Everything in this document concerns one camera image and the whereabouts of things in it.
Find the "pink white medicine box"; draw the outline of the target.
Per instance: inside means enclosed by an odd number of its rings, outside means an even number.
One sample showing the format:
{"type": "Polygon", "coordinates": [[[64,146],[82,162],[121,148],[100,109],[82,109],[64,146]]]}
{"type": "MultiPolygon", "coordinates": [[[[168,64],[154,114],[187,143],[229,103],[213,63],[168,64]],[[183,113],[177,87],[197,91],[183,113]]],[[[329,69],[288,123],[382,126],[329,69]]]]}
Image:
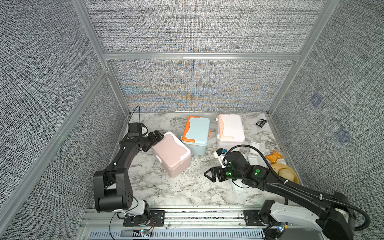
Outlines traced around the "pink white medicine box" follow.
{"type": "Polygon", "coordinates": [[[191,150],[172,132],[152,147],[155,157],[167,173],[175,178],[191,165],[191,150]]]}

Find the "blue orange medicine box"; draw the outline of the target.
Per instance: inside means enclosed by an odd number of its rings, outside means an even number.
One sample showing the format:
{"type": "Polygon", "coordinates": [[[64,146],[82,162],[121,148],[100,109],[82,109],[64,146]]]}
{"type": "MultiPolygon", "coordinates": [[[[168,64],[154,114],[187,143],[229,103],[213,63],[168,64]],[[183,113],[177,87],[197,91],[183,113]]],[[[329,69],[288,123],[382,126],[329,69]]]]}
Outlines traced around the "blue orange medicine box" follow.
{"type": "Polygon", "coordinates": [[[189,116],[181,137],[182,142],[191,150],[193,155],[204,156],[207,151],[211,134],[210,119],[189,116]]]}

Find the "white pink medicine chest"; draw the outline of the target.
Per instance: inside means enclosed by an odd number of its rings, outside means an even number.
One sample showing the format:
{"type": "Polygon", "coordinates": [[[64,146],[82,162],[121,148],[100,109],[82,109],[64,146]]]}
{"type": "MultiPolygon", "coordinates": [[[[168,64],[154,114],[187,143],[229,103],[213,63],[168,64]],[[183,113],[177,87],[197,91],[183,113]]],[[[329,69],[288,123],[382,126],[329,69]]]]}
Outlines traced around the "white pink medicine chest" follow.
{"type": "Polygon", "coordinates": [[[220,114],[217,118],[217,126],[218,149],[229,150],[245,143],[245,129],[240,115],[220,114]]]}

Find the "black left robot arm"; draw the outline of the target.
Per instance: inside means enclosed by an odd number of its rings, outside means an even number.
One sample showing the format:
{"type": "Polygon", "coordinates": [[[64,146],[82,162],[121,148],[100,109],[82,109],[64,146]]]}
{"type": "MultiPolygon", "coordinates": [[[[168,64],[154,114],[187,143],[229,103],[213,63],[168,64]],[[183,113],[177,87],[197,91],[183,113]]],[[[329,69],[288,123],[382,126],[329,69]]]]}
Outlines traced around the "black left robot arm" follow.
{"type": "Polygon", "coordinates": [[[118,212],[128,216],[149,218],[149,205],[133,193],[128,170],[135,156],[147,152],[164,135],[158,130],[143,132],[142,123],[129,124],[129,132],[119,142],[119,151],[112,162],[93,176],[95,209],[98,212],[118,212]]]}

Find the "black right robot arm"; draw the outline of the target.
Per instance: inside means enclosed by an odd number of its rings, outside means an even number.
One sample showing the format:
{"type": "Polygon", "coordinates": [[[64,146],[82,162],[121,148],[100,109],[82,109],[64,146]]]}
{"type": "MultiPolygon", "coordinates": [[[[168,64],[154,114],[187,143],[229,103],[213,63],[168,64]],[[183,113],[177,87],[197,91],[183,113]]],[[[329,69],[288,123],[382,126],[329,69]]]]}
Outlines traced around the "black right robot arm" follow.
{"type": "Polygon", "coordinates": [[[241,180],[249,188],[279,195],[295,203],[293,206],[266,200],[258,212],[259,221],[268,229],[277,224],[292,223],[321,232],[329,240],[351,240],[355,232],[367,229],[370,216],[350,204],[339,192],[330,195],[309,189],[280,176],[262,152],[259,154],[266,166],[251,165],[234,146],[229,150],[217,149],[216,158],[222,164],[207,170],[204,175],[211,182],[241,180]]]}

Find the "orange plastic toy piece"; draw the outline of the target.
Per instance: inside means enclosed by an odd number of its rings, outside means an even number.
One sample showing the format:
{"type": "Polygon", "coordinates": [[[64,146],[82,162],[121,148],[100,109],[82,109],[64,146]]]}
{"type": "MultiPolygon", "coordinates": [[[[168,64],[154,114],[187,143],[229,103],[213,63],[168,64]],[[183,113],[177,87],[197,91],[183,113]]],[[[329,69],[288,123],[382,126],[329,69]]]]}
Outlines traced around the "orange plastic toy piece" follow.
{"type": "Polygon", "coordinates": [[[282,158],[283,158],[283,155],[276,150],[274,150],[273,153],[266,156],[266,159],[272,164],[277,163],[277,161],[282,158]]]}

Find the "black foil sachet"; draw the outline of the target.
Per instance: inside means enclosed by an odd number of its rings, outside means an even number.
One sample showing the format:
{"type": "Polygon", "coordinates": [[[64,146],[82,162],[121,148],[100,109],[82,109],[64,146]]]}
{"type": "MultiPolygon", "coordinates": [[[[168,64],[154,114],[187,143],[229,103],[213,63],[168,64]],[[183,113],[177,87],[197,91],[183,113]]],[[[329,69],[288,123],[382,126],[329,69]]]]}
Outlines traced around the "black foil sachet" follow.
{"type": "Polygon", "coordinates": [[[256,122],[256,125],[262,128],[268,121],[264,119],[260,119],[259,121],[256,122]]]}

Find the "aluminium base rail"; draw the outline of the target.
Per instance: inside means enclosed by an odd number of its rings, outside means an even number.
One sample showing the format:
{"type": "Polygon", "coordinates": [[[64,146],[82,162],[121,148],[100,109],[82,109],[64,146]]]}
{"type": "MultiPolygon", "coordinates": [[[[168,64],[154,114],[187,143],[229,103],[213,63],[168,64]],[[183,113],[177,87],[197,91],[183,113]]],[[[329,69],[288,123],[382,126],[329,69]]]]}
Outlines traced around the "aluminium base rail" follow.
{"type": "Polygon", "coordinates": [[[324,240],[308,227],[258,220],[258,206],[155,207],[143,224],[122,214],[86,210],[77,240],[265,240],[277,234],[281,240],[324,240]]]}

